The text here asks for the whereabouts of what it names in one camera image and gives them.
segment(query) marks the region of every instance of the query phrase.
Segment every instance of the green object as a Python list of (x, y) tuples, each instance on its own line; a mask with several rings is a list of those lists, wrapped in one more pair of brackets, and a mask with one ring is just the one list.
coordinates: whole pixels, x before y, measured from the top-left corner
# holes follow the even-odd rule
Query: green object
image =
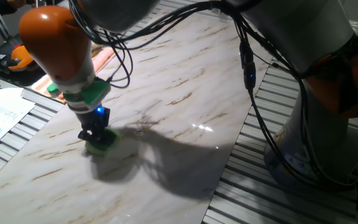
[(114, 146), (119, 140), (118, 132), (110, 128), (106, 128), (105, 132), (106, 139), (108, 140), (107, 144), (96, 141), (87, 141), (85, 143), (85, 148), (90, 154), (94, 156), (105, 157), (111, 149), (114, 149)]
[(88, 88), (80, 93), (80, 98), (76, 94), (65, 93), (64, 97), (67, 101), (76, 102), (84, 101), (87, 105), (101, 101), (106, 93), (110, 90), (110, 84), (103, 81), (95, 81)]
[(61, 91), (57, 88), (57, 86), (54, 83), (50, 84), (47, 90), (51, 96), (58, 96), (61, 94)]

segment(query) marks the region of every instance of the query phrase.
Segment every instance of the blue led light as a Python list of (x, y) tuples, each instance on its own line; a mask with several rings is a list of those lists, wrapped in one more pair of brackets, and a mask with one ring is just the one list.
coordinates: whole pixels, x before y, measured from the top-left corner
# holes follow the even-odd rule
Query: blue led light
[(103, 107), (101, 107), (101, 106), (98, 107), (98, 108), (96, 109), (96, 111), (99, 112), (99, 113), (103, 113)]

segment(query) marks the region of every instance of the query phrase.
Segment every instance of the marble surface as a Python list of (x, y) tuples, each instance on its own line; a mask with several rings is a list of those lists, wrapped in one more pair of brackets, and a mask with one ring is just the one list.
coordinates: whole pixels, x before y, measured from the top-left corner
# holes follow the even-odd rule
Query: marble surface
[(130, 87), (103, 102), (114, 150), (87, 155), (64, 107), (0, 171), (0, 223), (201, 223), (250, 108), (235, 27), (191, 16), (132, 56)]

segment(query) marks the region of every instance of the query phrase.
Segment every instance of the cable bundle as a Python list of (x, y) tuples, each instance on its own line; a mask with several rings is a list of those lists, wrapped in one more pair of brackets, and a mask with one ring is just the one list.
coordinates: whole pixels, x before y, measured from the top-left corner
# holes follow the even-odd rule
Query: cable bundle
[[(173, 11), (160, 19), (156, 20), (155, 22), (151, 23), (147, 27), (143, 28), (142, 30), (136, 32), (135, 34), (132, 34), (130, 36), (124, 36), (122, 34), (113, 34), (107, 30), (104, 29), (97, 29), (90, 25), (89, 22), (87, 22), (86, 15), (83, 14), (81, 11), (79, 5), (77, 4), (76, 0), (69, 0), (70, 3), (70, 10), (73, 14), (75, 20), (77, 21), (78, 25), (87, 33), (87, 35), (90, 37), (90, 39), (97, 43), (97, 44), (103, 44), (108, 45), (112, 47), (114, 50), (114, 53), (116, 54), (116, 57), (118, 58), (120, 62), (120, 66), (118, 69), (106, 80), (109, 82), (113, 87), (116, 88), (126, 88), (129, 86), (131, 82), (131, 74), (133, 71), (133, 61), (132, 56), (130, 53), (130, 50), (139, 49), (141, 47), (144, 47), (151, 42), (157, 40), (159, 37), (167, 33), (170, 29), (174, 28), (177, 24), (179, 24), (181, 21), (189, 17), (195, 12), (200, 12), (204, 10), (212, 10), (212, 9), (220, 9), (223, 13), (230, 16), (235, 25), (237, 33), (240, 37), (241, 46), (240, 46), (240, 52), (241, 52), (241, 59), (242, 59), (242, 66), (244, 69), (244, 81), (246, 83), (246, 88), (248, 89), (249, 96), (251, 98), (252, 106), (255, 109), (255, 113), (257, 115), (258, 122), (260, 124), (260, 128), (267, 140), (267, 143), (272, 148), (273, 152), (276, 154), (276, 156), (280, 159), (280, 162), (282, 163), (282, 166), (288, 171), (289, 174), (291, 174), (295, 179), (299, 180), (300, 182), (304, 183), (305, 185), (308, 185), (313, 188), (317, 188), (320, 190), (325, 191), (342, 191), (342, 190), (351, 190), (354, 188), (354, 186), (358, 183), (358, 178), (356, 178), (353, 183), (340, 183), (337, 182), (330, 177), (328, 177), (319, 167), (318, 162), (316, 161), (316, 158), (314, 156), (313, 146), (311, 145), (310, 138), (307, 133), (307, 122), (308, 122), (308, 97), (306, 94), (305, 86), (302, 82), (302, 77), (299, 73), (296, 72), (296, 70), (279, 54), (279, 52), (276, 50), (276, 48), (264, 37), (261, 37), (257, 32), (255, 32), (251, 26), (247, 23), (247, 21), (244, 19), (244, 17), (241, 14), (241, 11), (248, 10), (247, 7), (251, 8), (252, 6), (245, 6), (241, 8), (241, 11), (238, 8), (233, 7), (232, 5), (226, 3), (225, 1), (206, 1), (206, 2), (199, 2), (195, 4), (191, 4), (185, 7), (182, 7), (180, 9), (177, 9), (176, 11)], [(150, 34), (156, 34), (159, 32), (155, 37), (150, 39), (149, 41), (145, 42), (144, 44), (138, 45), (136, 47), (128, 48), (125, 43), (129, 40), (136, 39), (138, 37), (142, 37), (145, 35)], [(263, 46), (270, 54), (272, 54), (277, 60), (286, 66), (286, 68), (283, 68), (279, 66), (278, 64), (274, 63), (272, 66), (276, 68), (280, 68), (282, 70), (285, 70), (286, 72), (289, 72), (292, 77), (299, 83), (300, 86), (300, 93), (301, 93), (301, 136), (302, 136), (302, 142), (306, 146), (307, 153), (310, 156), (310, 166), (316, 175), (316, 178), (309, 177), (307, 175), (304, 175), (300, 171), (296, 170), (282, 155), (281, 151), (279, 150), (277, 143), (275, 142), (274, 138), (272, 137), (270, 131), (268, 130), (266, 124), (263, 121), (262, 116), (260, 115), (257, 105), (255, 103), (255, 99), (253, 97), (253, 88), (255, 86), (255, 65), (253, 62), (253, 51), (250, 48), (249, 40), (247, 37), (247, 34), (249, 34), (251, 37), (253, 37), (261, 46)], [(117, 49), (122, 50), (122, 56), (120, 56), (117, 52)], [(126, 54), (128, 54), (129, 60), (131, 61), (131, 69), (128, 70), (126, 65), (124, 64), (124, 61), (126, 59)], [(120, 78), (117, 80), (113, 80), (114, 75), (117, 73), (117, 71), (120, 68), (123, 68), (126, 77)], [(127, 80), (127, 84), (124, 86), (116, 86), (112, 84), (112, 82), (118, 82), (122, 80)]]

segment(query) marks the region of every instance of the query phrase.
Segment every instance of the cable connector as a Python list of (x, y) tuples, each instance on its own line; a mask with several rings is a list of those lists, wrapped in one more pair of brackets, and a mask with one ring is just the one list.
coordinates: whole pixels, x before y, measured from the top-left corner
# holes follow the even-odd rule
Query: cable connector
[(253, 90), (256, 83), (256, 68), (254, 53), (248, 42), (240, 43), (241, 67), (244, 70), (244, 83), (247, 90)]

